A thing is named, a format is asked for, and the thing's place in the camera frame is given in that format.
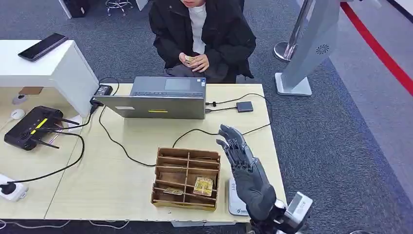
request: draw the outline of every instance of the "laptop keyboard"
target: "laptop keyboard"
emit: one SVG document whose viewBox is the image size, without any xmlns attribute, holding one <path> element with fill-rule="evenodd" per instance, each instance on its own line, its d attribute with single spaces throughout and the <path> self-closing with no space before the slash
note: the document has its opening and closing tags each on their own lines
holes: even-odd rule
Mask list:
<svg viewBox="0 0 413 234">
<path fill-rule="evenodd" d="M 134 93 L 133 93 L 133 96 L 202 98 L 203 93 L 185 93 L 185 92 L 134 92 Z"/>
</svg>

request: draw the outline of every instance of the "stool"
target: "stool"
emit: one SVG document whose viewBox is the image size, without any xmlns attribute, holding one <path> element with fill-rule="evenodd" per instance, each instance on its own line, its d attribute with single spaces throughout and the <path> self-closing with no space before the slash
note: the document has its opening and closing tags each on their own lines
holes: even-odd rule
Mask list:
<svg viewBox="0 0 413 234">
<path fill-rule="evenodd" d="M 130 8 L 133 8 L 132 3 L 129 2 L 129 0 L 106 0 L 106 7 L 108 8 L 108 16 L 111 16 L 112 14 L 109 12 L 111 9 L 116 9 L 116 8 L 120 8 L 123 12 L 123 15 L 126 15 L 125 10 L 123 9 L 124 6 L 130 4 Z"/>
</svg>

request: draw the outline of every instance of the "yellow sticker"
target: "yellow sticker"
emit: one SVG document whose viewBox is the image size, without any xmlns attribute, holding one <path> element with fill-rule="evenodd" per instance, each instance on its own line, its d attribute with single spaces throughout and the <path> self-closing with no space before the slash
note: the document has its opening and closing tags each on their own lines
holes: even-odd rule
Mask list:
<svg viewBox="0 0 413 234">
<path fill-rule="evenodd" d="M 151 112 L 151 113 L 168 113 L 167 110 L 148 110 L 148 112 Z"/>
<path fill-rule="evenodd" d="M 197 177 L 195 182 L 194 194 L 211 196 L 212 195 L 212 186 L 214 181 L 211 178 L 207 177 Z"/>
<path fill-rule="evenodd" d="M 34 133 L 36 133 L 36 129 L 37 129 L 37 128 L 40 128 L 46 121 L 47 121 L 47 119 L 45 118 L 42 122 L 40 122 L 40 123 L 38 124 L 38 126 L 36 126 L 35 130 L 33 130 L 30 134 L 33 135 Z"/>
<path fill-rule="evenodd" d="M 182 191 L 181 189 L 177 189 L 177 188 L 167 188 L 164 191 L 165 194 L 175 194 L 175 195 L 182 195 L 184 194 L 184 191 Z"/>
</svg>

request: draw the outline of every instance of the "cardboard organizer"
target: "cardboard organizer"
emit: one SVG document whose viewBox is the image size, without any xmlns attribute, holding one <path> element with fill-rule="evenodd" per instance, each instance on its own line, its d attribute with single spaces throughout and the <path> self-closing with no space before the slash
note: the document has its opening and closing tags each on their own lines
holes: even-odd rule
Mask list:
<svg viewBox="0 0 413 234">
<path fill-rule="evenodd" d="M 155 206 L 214 211 L 217 206 L 220 168 L 220 155 L 217 152 L 159 148 L 151 203 Z M 199 176 L 214 181 L 211 196 L 193 193 Z M 168 188 L 179 189 L 183 193 L 170 194 Z"/>
</svg>

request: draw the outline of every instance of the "gray robotic hand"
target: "gray robotic hand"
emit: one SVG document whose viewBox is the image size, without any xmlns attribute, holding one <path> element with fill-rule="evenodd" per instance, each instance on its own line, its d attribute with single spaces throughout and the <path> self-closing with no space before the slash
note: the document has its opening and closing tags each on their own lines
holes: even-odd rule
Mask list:
<svg viewBox="0 0 413 234">
<path fill-rule="evenodd" d="M 246 204 L 251 218 L 266 219 L 276 202 L 276 194 L 260 160 L 252 155 L 243 135 L 235 128 L 221 124 L 218 134 L 226 140 L 217 139 L 217 143 L 231 164 L 238 197 Z"/>
</svg>

